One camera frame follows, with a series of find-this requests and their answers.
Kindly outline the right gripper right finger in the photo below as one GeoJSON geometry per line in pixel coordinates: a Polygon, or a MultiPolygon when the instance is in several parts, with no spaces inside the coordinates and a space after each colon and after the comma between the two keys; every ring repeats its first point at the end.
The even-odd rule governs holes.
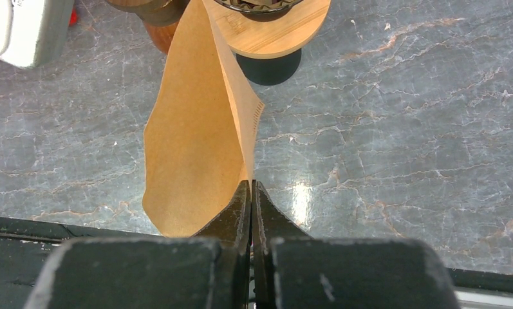
{"type": "Polygon", "coordinates": [[[313,238],[252,183],[258,308],[458,308],[452,279],[426,243],[313,238]]]}

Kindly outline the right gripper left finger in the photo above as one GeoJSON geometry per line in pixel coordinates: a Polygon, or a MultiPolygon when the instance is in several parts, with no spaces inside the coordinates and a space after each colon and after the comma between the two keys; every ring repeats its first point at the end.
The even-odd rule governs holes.
{"type": "Polygon", "coordinates": [[[26,308],[247,308],[249,182],[189,238],[90,237],[46,260],[26,308]]]}

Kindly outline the light wooden ring holder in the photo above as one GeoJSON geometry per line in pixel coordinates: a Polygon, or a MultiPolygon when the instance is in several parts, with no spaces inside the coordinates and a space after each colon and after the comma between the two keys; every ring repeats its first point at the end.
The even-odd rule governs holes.
{"type": "Polygon", "coordinates": [[[330,1],[301,1],[273,20],[256,20],[216,1],[205,1],[230,48],[253,59],[289,55],[309,43],[323,25],[330,1]]]}

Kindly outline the amber glass carafe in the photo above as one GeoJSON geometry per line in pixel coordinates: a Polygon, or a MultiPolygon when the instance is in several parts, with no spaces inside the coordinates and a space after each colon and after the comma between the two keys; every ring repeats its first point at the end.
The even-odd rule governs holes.
{"type": "Polygon", "coordinates": [[[168,54],[179,20],[143,21],[153,44],[164,54],[168,54]]]}

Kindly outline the dark wooden ring holder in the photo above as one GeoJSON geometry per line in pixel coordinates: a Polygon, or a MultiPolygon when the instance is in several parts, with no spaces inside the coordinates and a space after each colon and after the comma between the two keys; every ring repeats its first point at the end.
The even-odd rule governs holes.
{"type": "Polygon", "coordinates": [[[113,8],[134,13],[153,26],[168,26],[180,20],[189,0],[106,0],[113,8]]]}

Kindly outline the dark glass fluted dripper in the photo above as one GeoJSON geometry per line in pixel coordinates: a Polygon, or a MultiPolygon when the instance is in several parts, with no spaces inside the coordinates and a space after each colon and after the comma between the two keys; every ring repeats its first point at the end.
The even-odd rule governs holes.
{"type": "Polygon", "coordinates": [[[241,13],[253,21],[273,21],[286,15],[302,0],[215,0],[215,3],[229,10],[241,13]]]}

